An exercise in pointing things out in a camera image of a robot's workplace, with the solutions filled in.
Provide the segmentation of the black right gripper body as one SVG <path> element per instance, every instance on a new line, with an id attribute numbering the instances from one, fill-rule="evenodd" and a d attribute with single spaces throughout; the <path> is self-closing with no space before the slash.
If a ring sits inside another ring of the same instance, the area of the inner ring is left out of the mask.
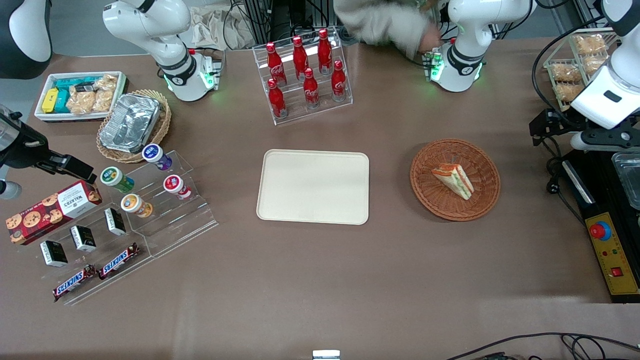
<path id="1" fill-rule="evenodd" d="M 62 172 L 66 157 L 50 150 L 46 137 L 23 123 L 22 114 L 2 105 L 0 164 L 12 169 L 34 167 L 45 172 Z"/>

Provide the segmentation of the person's bare hand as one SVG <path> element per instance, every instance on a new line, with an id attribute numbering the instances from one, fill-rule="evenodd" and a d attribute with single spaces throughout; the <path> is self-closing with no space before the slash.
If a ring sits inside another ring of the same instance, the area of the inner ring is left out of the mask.
<path id="1" fill-rule="evenodd" d="M 417 52 L 420 54 L 430 53 L 434 48 L 439 48 L 441 45 L 441 30 L 432 23 L 425 28 Z"/>

